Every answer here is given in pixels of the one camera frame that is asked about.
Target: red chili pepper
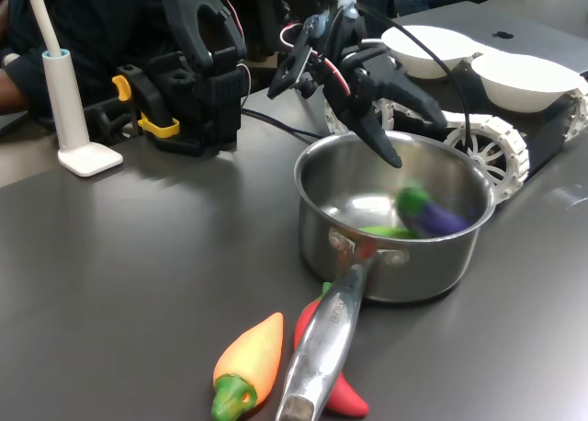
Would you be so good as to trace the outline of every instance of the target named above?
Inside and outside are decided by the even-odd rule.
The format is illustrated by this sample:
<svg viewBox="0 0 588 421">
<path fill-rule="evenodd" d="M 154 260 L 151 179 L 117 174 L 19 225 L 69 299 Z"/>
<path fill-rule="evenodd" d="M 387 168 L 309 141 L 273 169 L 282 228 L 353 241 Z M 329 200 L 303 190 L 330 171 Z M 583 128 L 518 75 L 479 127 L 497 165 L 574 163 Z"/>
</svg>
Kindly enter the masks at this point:
<svg viewBox="0 0 588 421">
<path fill-rule="evenodd" d="M 300 317 L 296 323 L 296 329 L 294 331 L 294 348 L 298 347 L 304 330 L 309 324 L 312 315 L 316 311 L 317 306 L 321 302 L 322 296 L 331 287 L 331 283 L 324 283 L 322 285 L 322 294 L 317 300 L 306 306 L 302 310 Z M 337 382 L 333 387 L 333 392 L 327 402 L 327 408 L 336 412 L 340 415 L 353 416 L 353 417 L 364 417 L 369 413 L 368 404 L 361 399 L 361 397 L 352 389 L 349 385 L 343 373 L 339 375 Z"/>
</svg>

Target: pot rim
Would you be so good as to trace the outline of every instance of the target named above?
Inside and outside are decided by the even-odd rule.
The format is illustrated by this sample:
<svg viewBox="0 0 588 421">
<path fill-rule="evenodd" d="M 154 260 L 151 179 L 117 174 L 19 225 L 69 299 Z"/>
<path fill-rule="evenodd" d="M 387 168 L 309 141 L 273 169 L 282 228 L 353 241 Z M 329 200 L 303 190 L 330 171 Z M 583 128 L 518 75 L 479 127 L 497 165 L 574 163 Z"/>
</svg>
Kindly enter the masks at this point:
<svg viewBox="0 0 588 421">
<path fill-rule="evenodd" d="M 418 243 L 433 243 L 433 242 L 443 242 L 445 240 L 452 240 L 458 238 L 462 235 L 471 233 L 473 231 L 478 230 L 484 223 L 486 223 L 491 216 L 494 214 L 494 210 L 496 208 L 496 202 L 493 192 L 493 185 L 490 179 L 484 174 L 484 172 L 473 165 L 471 159 L 467 157 L 464 153 L 459 152 L 455 148 L 449 147 L 448 145 L 444 144 L 443 142 L 436 141 L 434 139 L 427 138 L 425 136 L 420 136 L 418 134 L 411 134 L 405 133 L 401 131 L 386 131 L 386 135 L 396 141 L 400 142 L 426 142 L 430 145 L 443 148 L 449 153 L 453 154 L 457 157 L 457 159 L 461 160 L 465 164 L 468 164 L 476 178 L 479 179 L 481 185 L 486 189 L 487 193 L 487 202 L 486 202 L 486 211 L 481 215 L 481 217 L 475 221 L 470 227 L 466 228 L 465 230 L 460 231 L 459 233 L 453 233 L 449 235 L 444 235 L 441 237 L 433 237 L 428 239 L 395 239 L 392 237 L 383 237 L 378 236 L 372 233 L 366 233 L 364 231 L 358 230 L 357 228 L 353 228 L 349 225 L 346 225 L 343 222 L 336 220 L 334 217 L 330 216 L 323 210 L 321 210 L 314 202 L 306 194 L 306 190 L 302 186 L 301 176 L 302 176 L 302 169 L 306 165 L 307 161 L 311 159 L 314 154 L 317 154 L 320 150 L 333 147 L 335 143 L 345 143 L 345 142 L 360 142 L 361 140 L 359 137 L 353 133 L 348 132 L 345 134 L 334 134 L 331 136 L 327 136 L 325 138 L 320 139 L 317 142 L 312 143 L 309 145 L 306 150 L 302 152 L 299 158 L 296 160 L 296 164 L 294 165 L 294 179 L 296 181 L 296 187 L 298 188 L 298 192 L 300 196 L 304 199 L 306 204 L 310 206 L 316 213 L 318 213 L 321 217 L 326 219 L 328 222 L 336 225 L 350 233 L 359 234 L 362 237 L 368 237 L 376 240 L 380 240 L 383 242 L 403 242 L 403 243 L 411 243 L 411 244 L 418 244 Z"/>
</svg>

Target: black clothing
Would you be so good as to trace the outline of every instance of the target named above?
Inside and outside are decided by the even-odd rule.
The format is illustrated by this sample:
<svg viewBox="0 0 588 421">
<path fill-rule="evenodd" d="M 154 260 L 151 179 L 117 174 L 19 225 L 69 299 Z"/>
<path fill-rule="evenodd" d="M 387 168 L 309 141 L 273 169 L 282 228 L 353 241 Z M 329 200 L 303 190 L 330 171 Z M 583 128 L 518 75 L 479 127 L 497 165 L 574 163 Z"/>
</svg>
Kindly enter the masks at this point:
<svg viewBox="0 0 588 421">
<path fill-rule="evenodd" d="M 142 67 L 176 50 L 161 0 L 45 0 L 63 49 L 72 54 L 84 105 L 116 95 L 112 76 L 126 63 Z M 10 0 L 5 46 L 20 54 L 6 67 L 31 109 L 46 113 L 49 93 L 41 55 L 46 51 L 28 0 Z"/>
</svg>

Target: saucepan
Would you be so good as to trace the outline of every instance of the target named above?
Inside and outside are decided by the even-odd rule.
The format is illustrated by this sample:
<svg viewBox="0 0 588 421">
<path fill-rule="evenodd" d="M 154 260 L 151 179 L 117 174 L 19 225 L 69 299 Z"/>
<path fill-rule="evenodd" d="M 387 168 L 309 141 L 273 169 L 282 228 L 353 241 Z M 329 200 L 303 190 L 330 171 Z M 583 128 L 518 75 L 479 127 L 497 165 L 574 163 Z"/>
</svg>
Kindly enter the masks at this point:
<svg viewBox="0 0 588 421">
<path fill-rule="evenodd" d="M 387 135 L 402 158 L 400 169 L 354 133 L 315 142 L 296 163 L 300 253 L 317 276 L 334 284 L 292 358 L 277 421 L 318 419 L 343 367 L 363 298 L 409 303 L 448 293 L 494 212 L 492 183 L 465 154 L 417 135 Z M 360 231 L 402 226 L 395 197 L 409 186 L 425 189 L 471 226 L 417 240 Z"/>
</svg>

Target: toy eggplant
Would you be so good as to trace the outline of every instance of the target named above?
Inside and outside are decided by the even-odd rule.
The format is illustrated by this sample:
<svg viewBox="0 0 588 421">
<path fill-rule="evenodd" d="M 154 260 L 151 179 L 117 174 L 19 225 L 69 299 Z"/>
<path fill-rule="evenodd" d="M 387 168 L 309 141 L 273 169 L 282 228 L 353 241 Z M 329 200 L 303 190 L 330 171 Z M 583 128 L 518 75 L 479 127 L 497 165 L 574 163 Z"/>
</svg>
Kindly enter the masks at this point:
<svg viewBox="0 0 588 421">
<path fill-rule="evenodd" d="M 420 237 L 441 237 L 470 226 L 463 217 L 435 203 L 420 188 L 404 188 L 396 198 L 396 207 L 404 225 Z"/>
</svg>

